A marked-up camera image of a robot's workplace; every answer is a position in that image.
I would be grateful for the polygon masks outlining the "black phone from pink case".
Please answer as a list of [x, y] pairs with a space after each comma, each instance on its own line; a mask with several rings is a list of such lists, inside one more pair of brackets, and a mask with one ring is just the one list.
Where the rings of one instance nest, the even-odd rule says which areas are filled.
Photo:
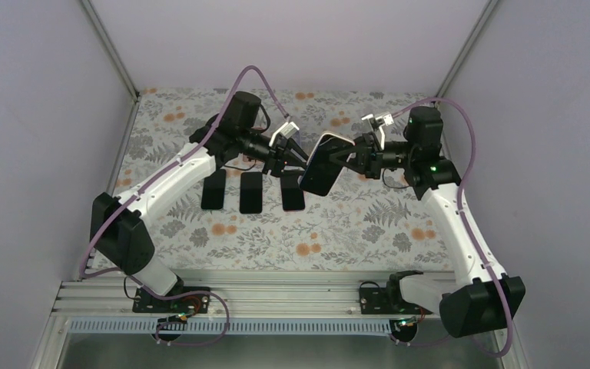
[[263, 210], [263, 175], [261, 172], [247, 172], [240, 176], [241, 214], [260, 214]]

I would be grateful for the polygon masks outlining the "beige phone case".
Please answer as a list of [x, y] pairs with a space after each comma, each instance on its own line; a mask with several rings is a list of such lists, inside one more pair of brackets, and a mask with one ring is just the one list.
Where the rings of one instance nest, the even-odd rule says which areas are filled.
[[352, 139], [331, 131], [324, 131], [309, 154], [309, 161], [323, 152], [331, 152], [338, 149], [350, 148], [352, 146], [354, 146], [354, 141]]

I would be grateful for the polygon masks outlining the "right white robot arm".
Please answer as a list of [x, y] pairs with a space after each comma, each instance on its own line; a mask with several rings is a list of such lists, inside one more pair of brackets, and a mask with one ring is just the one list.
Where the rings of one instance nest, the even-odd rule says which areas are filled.
[[455, 165], [441, 155], [443, 120], [438, 109], [409, 111], [404, 141], [386, 141], [389, 114], [367, 115], [373, 130], [348, 148], [333, 148], [330, 162], [367, 178], [385, 169], [402, 169], [416, 198], [436, 224], [454, 268], [454, 288], [445, 288], [421, 271], [391, 274], [380, 299], [367, 300], [368, 314], [403, 314], [417, 306], [439, 316], [452, 337], [512, 331], [512, 319], [525, 296], [520, 277], [511, 277], [489, 250], [469, 210]]

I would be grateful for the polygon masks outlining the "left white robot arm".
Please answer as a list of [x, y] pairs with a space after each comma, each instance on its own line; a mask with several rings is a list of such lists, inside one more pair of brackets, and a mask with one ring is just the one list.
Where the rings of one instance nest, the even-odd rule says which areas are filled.
[[294, 135], [300, 130], [291, 116], [271, 136], [254, 127], [264, 106], [260, 98], [238, 91], [222, 112], [197, 129], [187, 144], [150, 177], [113, 196], [102, 193], [91, 211], [89, 247], [119, 271], [146, 287], [163, 311], [183, 301], [183, 281], [160, 261], [148, 231], [187, 189], [211, 176], [239, 155], [263, 163], [264, 174], [280, 177], [286, 166], [305, 168], [307, 154]]

